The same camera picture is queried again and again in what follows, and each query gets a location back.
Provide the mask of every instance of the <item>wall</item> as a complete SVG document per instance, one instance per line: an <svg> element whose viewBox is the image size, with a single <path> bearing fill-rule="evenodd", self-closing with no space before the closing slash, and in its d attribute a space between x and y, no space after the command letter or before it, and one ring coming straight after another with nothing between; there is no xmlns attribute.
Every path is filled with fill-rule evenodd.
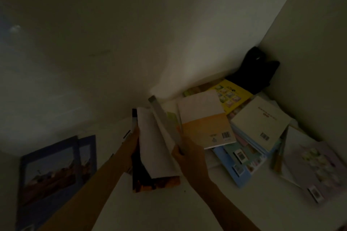
<svg viewBox="0 0 347 231"><path fill-rule="evenodd" d="M347 0L287 0L260 47L281 62L268 93L347 159Z"/></svg>
<svg viewBox="0 0 347 231"><path fill-rule="evenodd" d="M0 152L0 230L15 230L20 159Z"/></svg>
<svg viewBox="0 0 347 231"><path fill-rule="evenodd" d="M286 0L1 0L1 150L26 154L235 69Z"/></svg>

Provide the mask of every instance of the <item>white table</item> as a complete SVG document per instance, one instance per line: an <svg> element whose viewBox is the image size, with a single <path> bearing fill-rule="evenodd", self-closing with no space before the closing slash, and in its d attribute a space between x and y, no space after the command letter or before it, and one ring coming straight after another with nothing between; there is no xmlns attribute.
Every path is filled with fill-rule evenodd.
<svg viewBox="0 0 347 231"><path fill-rule="evenodd" d="M98 167L116 152L130 127L131 117L117 123L104 121L80 133L80 137L97 135ZM334 231L347 221L347 193L313 207L298 187L269 169L269 162L242 189L221 165L209 173L221 191L263 231ZM132 178L124 174L93 230L221 230L188 182L184 178L181 182L174 188L134 194Z"/></svg>

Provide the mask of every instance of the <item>yellow book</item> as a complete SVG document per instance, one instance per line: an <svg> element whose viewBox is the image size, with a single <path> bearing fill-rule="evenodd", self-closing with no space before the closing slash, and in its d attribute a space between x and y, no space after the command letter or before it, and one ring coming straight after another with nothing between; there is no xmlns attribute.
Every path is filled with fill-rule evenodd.
<svg viewBox="0 0 347 231"><path fill-rule="evenodd" d="M219 101L222 103L226 114L231 113L234 109L253 96L249 91L228 80L222 80L220 83L208 90L217 91Z"/></svg>

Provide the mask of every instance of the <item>barcode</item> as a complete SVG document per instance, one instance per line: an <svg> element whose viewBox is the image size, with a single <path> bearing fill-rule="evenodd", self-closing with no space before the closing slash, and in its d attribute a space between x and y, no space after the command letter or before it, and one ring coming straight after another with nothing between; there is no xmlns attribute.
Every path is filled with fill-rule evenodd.
<svg viewBox="0 0 347 231"><path fill-rule="evenodd" d="M245 170L241 167L241 166L239 166L238 164L236 164L236 165L234 165L233 166L233 169L234 169L234 171L236 172L236 174L238 175L238 176L240 176Z"/></svg>
<svg viewBox="0 0 347 231"><path fill-rule="evenodd" d="M265 141L267 141L268 139L270 139L270 137L268 137L265 133L261 133L260 137L264 138Z"/></svg>
<svg viewBox="0 0 347 231"><path fill-rule="evenodd" d="M230 132L222 132L222 137L223 139L230 138L231 137Z"/></svg>

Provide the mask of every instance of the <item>cream-colored book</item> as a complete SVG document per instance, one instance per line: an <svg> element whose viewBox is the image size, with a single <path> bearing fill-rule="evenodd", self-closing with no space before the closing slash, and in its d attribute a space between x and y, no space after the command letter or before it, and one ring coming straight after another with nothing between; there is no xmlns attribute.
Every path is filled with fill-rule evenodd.
<svg viewBox="0 0 347 231"><path fill-rule="evenodd" d="M257 96L232 119L232 123L255 144L270 152L291 119L284 111Z"/></svg>
<svg viewBox="0 0 347 231"><path fill-rule="evenodd" d="M180 99L178 109L183 133L204 149L236 142L215 90Z"/></svg>

